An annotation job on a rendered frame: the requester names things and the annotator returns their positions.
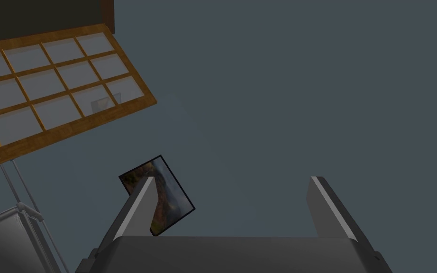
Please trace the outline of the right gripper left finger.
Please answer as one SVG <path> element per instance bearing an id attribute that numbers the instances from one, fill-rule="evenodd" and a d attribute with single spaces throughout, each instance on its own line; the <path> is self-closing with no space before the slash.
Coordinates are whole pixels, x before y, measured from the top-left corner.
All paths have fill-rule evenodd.
<path id="1" fill-rule="evenodd" d="M 98 247 L 101 252 L 121 236 L 150 236 L 151 222 L 157 206 L 154 177 L 142 178 L 126 200 Z"/>

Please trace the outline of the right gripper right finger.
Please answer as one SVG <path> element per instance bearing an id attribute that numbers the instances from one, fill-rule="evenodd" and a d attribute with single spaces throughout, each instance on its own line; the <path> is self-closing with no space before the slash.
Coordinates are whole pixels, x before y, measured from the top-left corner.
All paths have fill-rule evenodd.
<path id="1" fill-rule="evenodd" d="M 309 178 L 306 200 L 319 237 L 369 242 L 324 177 Z"/>

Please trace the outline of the black framed landscape picture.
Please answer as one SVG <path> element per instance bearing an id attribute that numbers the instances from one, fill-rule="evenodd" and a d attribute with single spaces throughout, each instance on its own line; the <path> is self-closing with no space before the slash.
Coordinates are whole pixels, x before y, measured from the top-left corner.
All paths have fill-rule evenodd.
<path id="1" fill-rule="evenodd" d="M 119 176 L 130 195 L 143 177 L 155 178 L 158 203 L 151 222 L 150 232 L 159 236 L 178 221 L 195 211 L 195 206 L 187 196 L 162 155 L 135 167 Z"/>

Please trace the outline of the grey metal rack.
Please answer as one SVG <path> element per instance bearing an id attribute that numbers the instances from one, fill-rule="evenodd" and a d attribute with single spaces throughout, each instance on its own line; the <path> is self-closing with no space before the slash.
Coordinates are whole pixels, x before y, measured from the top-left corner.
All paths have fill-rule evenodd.
<path id="1" fill-rule="evenodd" d="M 0 273 L 71 273 L 16 160 L 10 162 L 31 204 L 22 201 L 0 164 L 16 200 L 14 207 L 0 213 Z"/>

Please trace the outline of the wooden framed grid window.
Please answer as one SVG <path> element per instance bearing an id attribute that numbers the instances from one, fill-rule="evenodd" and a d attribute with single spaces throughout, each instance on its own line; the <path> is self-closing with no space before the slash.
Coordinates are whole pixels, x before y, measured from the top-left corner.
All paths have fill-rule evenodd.
<path id="1" fill-rule="evenodd" d="M 104 24 L 0 40 L 0 164 L 155 104 Z"/>

